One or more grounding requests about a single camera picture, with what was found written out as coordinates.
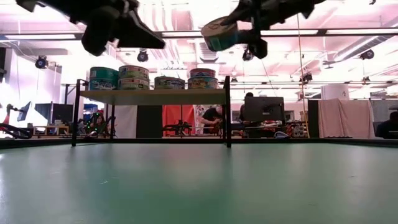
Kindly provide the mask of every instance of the robotic arm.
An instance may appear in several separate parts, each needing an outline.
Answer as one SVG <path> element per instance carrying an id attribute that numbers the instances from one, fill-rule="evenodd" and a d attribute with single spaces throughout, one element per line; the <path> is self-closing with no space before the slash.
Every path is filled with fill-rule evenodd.
<path id="1" fill-rule="evenodd" d="M 70 22 L 87 25 L 81 39 L 84 48 L 95 56 L 105 51 L 108 41 L 119 40 L 118 47 L 162 49 L 162 37 L 151 31 L 139 18 L 137 0 L 16 0 L 24 9 L 33 12 L 36 5 L 50 6 L 66 16 Z"/>
<path id="2" fill-rule="evenodd" d="M 228 47 L 232 47 L 234 44 L 247 44 L 244 60 L 250 58 L 247 54 L 264 58 L 267 56 L 267 42 L 261 39 L 262 30 L 269 30 L 272 25 L 278 22 L 284 23 L 287 18 L 298 13 L 308 18 L 314 10 L 314 6 L 323 1 L 326 0 L 239 0 L 237 8 L 219 22 L 219 27 L 220 30 L 230 30 L 225 27 L 237 27 L 238 21 L 251 22 L 251 30 L 237 30 L 235 28 L 234 42 L 230 41 Z M 207 24 L 204 29 L 208 29 L 209 26 L 215 27 L 214 21 Z M 224 50 L 214 46 L 214 36 L 211 40 L 205 37 L 205 40 L 210 50 Z"/>

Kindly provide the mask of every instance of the table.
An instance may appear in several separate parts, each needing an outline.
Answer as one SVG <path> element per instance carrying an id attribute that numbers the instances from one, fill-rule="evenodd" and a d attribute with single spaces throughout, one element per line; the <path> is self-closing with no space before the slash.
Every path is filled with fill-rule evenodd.
<path id="1" fill-rule="evenodd" d="M 76 81 L 75 105 L 79 105 L 80 97 L 89 98 L 111 105 L 111 135 L 110 141 L 114 139 L 114 107 L 116 105 L 212 105 L 223 107 L 222 138 L 226 147 L 231 147 L 231 88 L 230 76 L 225 76 L 222 89 L 187 89 L 187 90 L 85 90 L 80 87 L 88 86 L 88 81 L 78 79 Z M 72 146 L 77 143 L 79 109 L 73 111 Z"/>
<path id="2" fill-rule="evenodd" d="M 79 144 L 0 151 L 5 223 L 398 223 L 398 150 Z"/>

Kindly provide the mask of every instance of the can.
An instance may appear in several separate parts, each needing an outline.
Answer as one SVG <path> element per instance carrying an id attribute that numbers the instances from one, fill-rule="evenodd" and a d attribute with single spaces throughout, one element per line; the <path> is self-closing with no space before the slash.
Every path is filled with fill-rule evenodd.
<path id="1" fill-rule="evenodd" d="M 119 68 L 119 79 L 135 78 L 149 81 L 149 70 L 140 66 L 126 65 Z"/>
<path id="2" fill-rule="evenodd" d="M 193 77 L 188 79 L 188 89 L 217 89 L 218 80 L 213 77 Z"/>
<path id="3" fill-rule="evenodd" d="M 216 71 L 209 68 L 194 68 L 190 71 L 190 78 L 193 77 L 216 77 Z"/>
<path id="4" fill-rule="evenodd" d="M 118 89 L 119 72 L 112 68 L 92 67 L 90 69 L 89 90 Z"/>
<path id="5" fill-rule="evenodd" d="M 149 82 L 138 78 L 119 79 L 120 90 L 149 90 Z"/>
<path id="6" fill-rule="evenodd" d="M 203 26 L 200 31 L 207 47 L 213 52 L 226 50 L 239 42 L 237 23 L 227 26 L 221 25 L 226 18 L 224 16 L 215 19 Z"/>
<path id="7" fill-rule="evenodd" d="M 183 90 L 185 81 L 174 77 L 156 77 L 155 90 Z"/>

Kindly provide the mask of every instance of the shelf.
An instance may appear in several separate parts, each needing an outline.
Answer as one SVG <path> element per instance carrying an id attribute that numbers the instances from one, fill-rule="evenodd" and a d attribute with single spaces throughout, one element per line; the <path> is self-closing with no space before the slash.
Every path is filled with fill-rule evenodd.
<path id="1" fill-rule="evenodd" d="M 225 89 L 95 90 L 80 95 L 109 105 L 213 105 L 225 104 Z"/>

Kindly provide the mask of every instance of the desk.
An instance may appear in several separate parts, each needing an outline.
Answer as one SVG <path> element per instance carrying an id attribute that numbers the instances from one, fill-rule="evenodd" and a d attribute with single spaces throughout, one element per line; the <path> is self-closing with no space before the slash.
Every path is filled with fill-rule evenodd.
<path id="1" fill-rule="evenodd" d="M 44 128 L 44 134 L 36 134 L 36 129 L 37 128 Z M 49 134 L 49 129 L 56 129 L 55 134 Z M 33 135 L 34 136 L 47 136 L 47 135 L 59 136 L 60 135 L 60 130 L 61 130 L 62 134 L 63 134 L 64 131 L 66 131 L 67 134 L 69 133 L 69 127 L 68 126 L 34 126 Z"/>

